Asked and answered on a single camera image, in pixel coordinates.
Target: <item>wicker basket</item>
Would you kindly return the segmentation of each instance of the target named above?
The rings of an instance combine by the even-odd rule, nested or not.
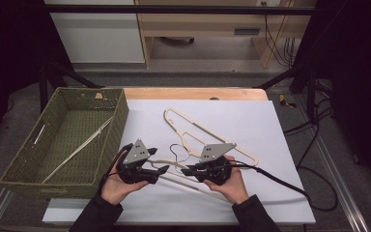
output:
[[[27,196],[92,197],[118,153],[127,117],[122,89],[58,88],[0,184]],[[87,145],[43,184],[85,142]]]

